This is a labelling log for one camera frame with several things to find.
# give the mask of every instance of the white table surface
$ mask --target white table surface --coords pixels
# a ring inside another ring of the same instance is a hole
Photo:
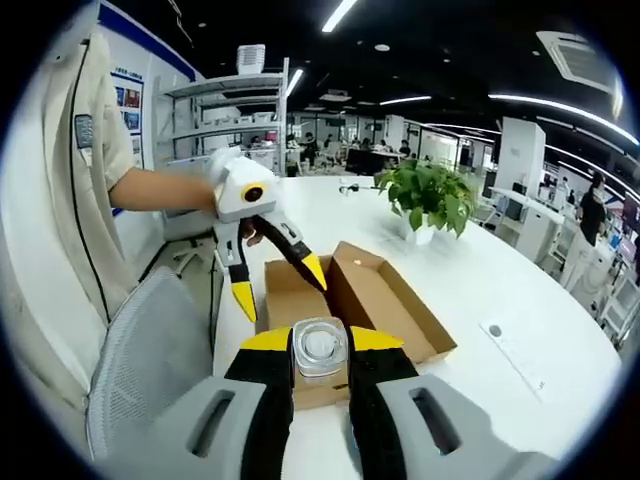
[[[371,185],[370,177],[345,178]],[[484,409],[495,435],[519,450],[560,458],[589,427],[620,369],[620,360],[588,313],[552,278],[515,249],[469,222],[463,235],[436,233],[415,247],[399,237],[400,218],[386,195],[338,192],[340,177],[280,180],[285,213],[317,254],[342,240],[387,258],[458,344],[444,360],[419,367],[442,378]],[[282,258],[268,241],[245,250],[259,315],[264,315],[264,262]],[[540,359],[544,399],[533,393],[510,360],[480,327],[511,322],[528,354]],[[220,300],[214,373],[224,375],[254,325],[225,279]],[[283,477],[359,478],[343,432],[346,405],[296,411]]]
[[[546,207],[540,202],[537,202],[533,198],[527,197],[518,192],[514,192],[513,190],[507,190],[506,188],[489,187],[489,189],[500,195],[504,195],[505,197],[518,202],[525,207],[532,208],[545,217],[549,217],[553,223],[556,223],[558,225],[562,225],[564,223],[564,215],[551,210],[549,207]]]

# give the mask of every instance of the potted plant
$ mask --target potted plant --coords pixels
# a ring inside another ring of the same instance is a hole
[[[456,237],[460,237],[476,206],[474,191],[464,177],[442,165],[405,160],[374,178],[374,182],[380,193],[389,186],[387,194],[391,210],[406,217],[407,224],[416,234],[423,227],[426,216],[423,230],[446,227],[447,231],[453,230]]]

